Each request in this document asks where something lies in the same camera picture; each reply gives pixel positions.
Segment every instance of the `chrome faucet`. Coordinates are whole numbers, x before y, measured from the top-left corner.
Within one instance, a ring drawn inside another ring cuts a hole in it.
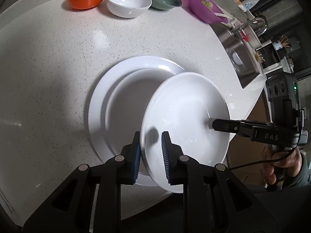
[[[231,32],[237,36],[237,37],[241,37],[241,31],[243,29],[245,29],[247,26],[249,26],[250,24],[252,23],[258,23],[258,22],[264,22],[265,23],[265,26],[262,27],[262,28],[259,28],[257,31],[255,31],[256,35],[259,37],[261,36],[262,34],[264,34],[267,29],[268,29],[268,23],[267,23],[267,20],[261,18],[261,17],[256,17],[254,18],[253,20],[250,20],[248,22],[246,22],[245,24],[241,25],[241,26],[237,26],[233,29],[231,29]]]

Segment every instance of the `white speckled countertop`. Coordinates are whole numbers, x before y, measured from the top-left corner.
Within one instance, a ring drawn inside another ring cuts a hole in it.
[[[242,89],[210,26],[183,8],[121,19],[105,2],[72,11],[66,0],[20,0],[0,15],[0,202],[17,224],[77,166],[102,163],[89,139],[90,98],[109,68],[138,55],[205,75],[231,119],[248,116],[265,82],[260,74]],[[134,185],[121,195],[126,218],[168,193]]]

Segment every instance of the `kitchen sink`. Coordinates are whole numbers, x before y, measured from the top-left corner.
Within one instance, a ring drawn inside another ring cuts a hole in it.
[[[243,39],[236,37],[227,26],[220,23],[210,26],[225,48],[242,88],[245,88],[260,74],[251,47]]]

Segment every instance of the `white plate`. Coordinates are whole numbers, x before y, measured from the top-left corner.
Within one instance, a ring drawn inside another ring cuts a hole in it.
[[[148,103],[158,87],[175,75],[159,68],[137,70],[126,76],[113,90],[106,107],[105,126],[108,143],[113,152],[121,153],[130,144],[136,131],[142,128],[142,119]],[[149,175],[140,161],[139,172]]]
[[[184,72],[184,69],[170,60],[155,56],[138,56],[121,61],[112,67],[101,78],[93,92],[90,101],[88,122],[91,141],[98,156],[104,163],[108,159],[115,156],[110,146],[106,142],[107,132],[105,128],[105,113],[109,97],[116,85],[125,76],[144,68],[160,68],[171,71],[174,74]],[[143,174],[138,174],[136,183],[146,186],[157,185],[150,178],[150,176]]]
[[[168,131],[171,141],[199,163],[214,166],[223,162],[230,133],[209,128],[210,118],[229,119],[227,104],[219,89],[196,73],[177,74],[167,79],[151,98],[142,122],[142,159],[150,177],[160,187],[182,193],[182,185],[168,184],[161,134]]]

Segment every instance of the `sleeve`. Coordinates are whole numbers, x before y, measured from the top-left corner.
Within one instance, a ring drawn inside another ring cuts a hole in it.
[[[293,178],[286,178],[283,183],[283,188],[294,186],[306,186],[310,184],[310,172],[308,170],[307,159],[304,154],[301,153],[302,166],[299,174]]]

